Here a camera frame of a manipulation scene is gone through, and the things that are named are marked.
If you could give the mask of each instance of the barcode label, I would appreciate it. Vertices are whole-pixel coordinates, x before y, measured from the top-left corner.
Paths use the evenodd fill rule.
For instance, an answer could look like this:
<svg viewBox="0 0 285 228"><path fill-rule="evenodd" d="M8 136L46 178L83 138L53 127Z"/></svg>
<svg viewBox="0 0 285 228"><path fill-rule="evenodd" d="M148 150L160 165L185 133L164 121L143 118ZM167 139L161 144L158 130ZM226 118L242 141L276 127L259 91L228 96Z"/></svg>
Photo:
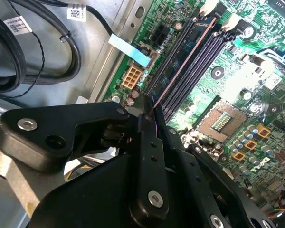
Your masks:
<svg viewBox="0 0 285 228"><path fill-rule="evenodd" d="M5 20L4 23L15 36L33 31L22 16Z"/></svg>
<svg viewBox="0 0 285 228"><path fill-rule="evenodd" d="M86 5L69 4L67 7L67 19L86 22Z"/></svg>

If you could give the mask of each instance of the green circuit board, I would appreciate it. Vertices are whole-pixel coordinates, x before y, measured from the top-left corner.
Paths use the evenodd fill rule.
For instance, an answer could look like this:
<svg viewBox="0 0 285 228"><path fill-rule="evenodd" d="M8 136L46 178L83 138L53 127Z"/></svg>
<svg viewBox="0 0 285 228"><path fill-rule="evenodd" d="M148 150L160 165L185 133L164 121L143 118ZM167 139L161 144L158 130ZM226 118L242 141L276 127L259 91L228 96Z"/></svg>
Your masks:
<svg viewBox="0 0 285 228"><path fill-rule="evenodd" d="M269 146L274 152L285 150L285 74L272 67L272 70L259 76L255 73L257 66L244 59L245 55L253 55L264 48L276 47L281 51L285 50L285 9L282 11L280 8L273 9L279 1L220 1L227 7L220 22L223 23L232 14L237 14L251 27L249 31L251 34L244 33L234 42L227 44L168 123L185 138L188 136L187 142L190 143L188 138L191 136L188 130L198 131L199 125L209 117L209 113L217 103L228 104L242 113L245 120L223 142L205 133L199 132L199 135L206 138L210 144L222 145L220 150L223 151L222 154L214 159L231 172L234 181L241 187L247 187L244 179L251 182L253 186L251 192L258 192L262 195L256 200L260 207L267 202L272 203L279 192L285 189L285 165L281 165L281 162L274 157L274 153L268 155L262 150L264 146ZM170 48L178 39L179 32L173 28L175 22L185 23L194 9L201 7L204 2L204 0L183 0L175 3L174 0L154 0L132 43L133 46L139 47L143 42L159 53L152 70L142 72L142 77L137 84L141 93L145 92L157 69L169 54ZM154 47L150 36L160 24L170 28L170 31L164 43L160 47ZM114 95L118 95L120 103L124 104L131 90L121 84L131 63L132 60L129 57L123 59L106 92L104 101L110 101ZM215 80L211 73L218 66L222 67L225 73L220 80ZM242 99L243 89L251 93L250 99ZM192 103L194 103L194 111L188 115L186 110ZM270 134L266 137L253 138L257 146L253 149L244 147L240 150L244 158L240 161L234 159L229 146L251 125L262 125L270 131ZM257 168L249 160L252 156L261 161ZM250 174L243 175L239 170L241 166L246 166Z"/></svg>

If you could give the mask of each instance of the beige connector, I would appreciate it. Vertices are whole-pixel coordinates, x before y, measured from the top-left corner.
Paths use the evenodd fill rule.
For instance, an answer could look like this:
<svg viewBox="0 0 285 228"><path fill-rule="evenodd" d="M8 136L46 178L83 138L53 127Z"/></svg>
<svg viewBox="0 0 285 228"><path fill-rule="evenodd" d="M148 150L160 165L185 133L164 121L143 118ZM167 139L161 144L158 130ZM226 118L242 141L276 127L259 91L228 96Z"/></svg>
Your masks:
<svg viewBox="0 0 285 228"><path fill-rule="evenodd" d="M124 77L122 85L132 90L136 86L142 72L143 70L140 67L132 64Z"/></svg>

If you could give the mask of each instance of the gray metal panel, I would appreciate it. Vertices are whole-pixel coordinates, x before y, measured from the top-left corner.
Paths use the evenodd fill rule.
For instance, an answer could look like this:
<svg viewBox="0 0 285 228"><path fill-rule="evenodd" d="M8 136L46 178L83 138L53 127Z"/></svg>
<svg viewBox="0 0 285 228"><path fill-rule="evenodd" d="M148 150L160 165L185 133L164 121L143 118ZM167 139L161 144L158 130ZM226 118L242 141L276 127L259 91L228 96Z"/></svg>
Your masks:
<svg viewBox="0 0 285 228"><path fill-rule="evenodd" d="M65 0L65 2L74 3L72 0ZM135 0L76 0L75 2L96 8L118 34ZM16 5L16 7L41 39L45 50L46 71L64 72L71 58L68 44L62 44L59 40L60 34L43 19L21 6ZM86 23L70 21L66 19L66 8L47 7L72 31L81 51L83 64L75 79L58 85L38 85L29 94L17 99L20 104L31 107L73 104L79 95L89 98L110 48L107 43L108 34L93 15L88 13ZM0 0L0 18L6 20L15 16L17 15L7 1ZM29 72L38 72L41 66L41 52L36 39L31 34L17 36L17 39L26 55ZM13 65L0 44L0 76L12 74L14 74ZM28 85L21 85L9 95L19 95L28 87Z"/></svg>

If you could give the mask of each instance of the black plastic mount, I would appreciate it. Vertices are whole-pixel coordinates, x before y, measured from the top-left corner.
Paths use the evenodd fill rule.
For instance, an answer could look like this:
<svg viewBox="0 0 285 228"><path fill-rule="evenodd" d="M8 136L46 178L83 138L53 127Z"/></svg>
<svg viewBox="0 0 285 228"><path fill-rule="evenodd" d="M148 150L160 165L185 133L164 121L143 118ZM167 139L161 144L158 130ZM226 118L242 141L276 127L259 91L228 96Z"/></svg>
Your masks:
<svg viewBox="0 0 285 228"><path fill-rule="evenodd" d="M2 115L0 149L36 172L55 173L70 158L120 148L115 158L51 191L29 227L267 228L265 220L275 228L202 148L184 151L177 132L166 126L161 106L153 113L152 105L146 102L145 114L138 117L116 103ZM23 118L34 120L37 129L20 129ZM158 195L150 197L150 192Z"/></svg>

